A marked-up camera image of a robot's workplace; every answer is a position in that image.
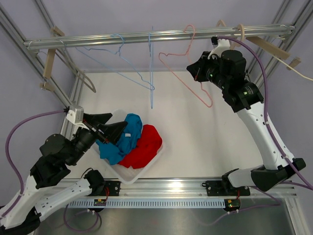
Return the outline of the blue t shirt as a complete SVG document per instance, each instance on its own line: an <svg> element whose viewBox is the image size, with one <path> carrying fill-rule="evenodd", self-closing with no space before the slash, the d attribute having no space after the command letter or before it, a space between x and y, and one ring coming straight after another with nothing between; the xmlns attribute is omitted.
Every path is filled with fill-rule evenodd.
<svg viewBox="0 0 313 235"><path fill-rule="evenodd" d="M136 148L137 141L141 138L143 124L140 116L129 113L126 115L124 121L127 122L127 126L116 144L104 144L96 141L100 152L100 159L108 160L110 165L115 165L122 161L126 155Z"/></svg>

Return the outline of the blue wire hanger with shirt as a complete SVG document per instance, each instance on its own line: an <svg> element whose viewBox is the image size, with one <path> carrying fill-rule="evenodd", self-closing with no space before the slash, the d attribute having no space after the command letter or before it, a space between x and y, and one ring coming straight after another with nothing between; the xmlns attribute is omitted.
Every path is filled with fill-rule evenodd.
<svg viewBox="0 0 313 235"><path fill-rule="evenodd" d="M149 78L150 78L150 107L153 109L154 107L154 45L152 42L152 33L150 32L148 35L148 46L149 46L149 54L150 54L150 63L149 63Z"/></svg>

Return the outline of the red t shirt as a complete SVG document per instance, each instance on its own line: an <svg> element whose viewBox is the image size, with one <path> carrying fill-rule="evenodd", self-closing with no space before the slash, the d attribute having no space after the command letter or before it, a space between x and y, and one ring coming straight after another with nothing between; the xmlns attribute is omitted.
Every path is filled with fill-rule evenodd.
<svg viewBox="0 0 313 235"><path fill-rule="evenodd" d="M125 168L144 168L157 155L162 144L163 140L156 128L145 124L136 147L118 164Z"/></svg>

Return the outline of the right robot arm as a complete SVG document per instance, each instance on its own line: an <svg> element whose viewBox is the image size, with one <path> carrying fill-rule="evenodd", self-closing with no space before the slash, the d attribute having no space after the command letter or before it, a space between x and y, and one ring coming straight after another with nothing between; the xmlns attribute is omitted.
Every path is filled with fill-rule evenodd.
<svg viewBox="0 0 313 235"><path fill-rule="evenodd" d="M249 169L234 169L222 176L222 191L233 194L239 187L253 186L268 191L306 167L295 158L278 136L265 113L265 100L255 84L245 78L246 59L237 50L221 55L202 53L200 59L187 66L197 82L211 82L221 89L224 101L249 130L263 164Z"/></svg>

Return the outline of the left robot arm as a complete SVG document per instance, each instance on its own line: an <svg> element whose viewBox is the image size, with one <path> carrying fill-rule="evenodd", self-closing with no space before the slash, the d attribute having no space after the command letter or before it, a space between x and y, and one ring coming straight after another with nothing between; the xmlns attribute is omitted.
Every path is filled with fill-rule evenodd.
<svg viewBox="0 0 313 235"><path fill-rule="evenodd" d="M67 112L67 120L78 127L74 138L61 134L49 136L40 147L41 157L31 168L20 191L0 209L0 233L2 235L27 235L40 223L66 204L83 196L98 196L104 192L105 180L98 170L90 170L72 186L46 196L70 174L69 166L75 166L96 141L117 143L126 121L109 124L111 113L74 114Z"/></svg>

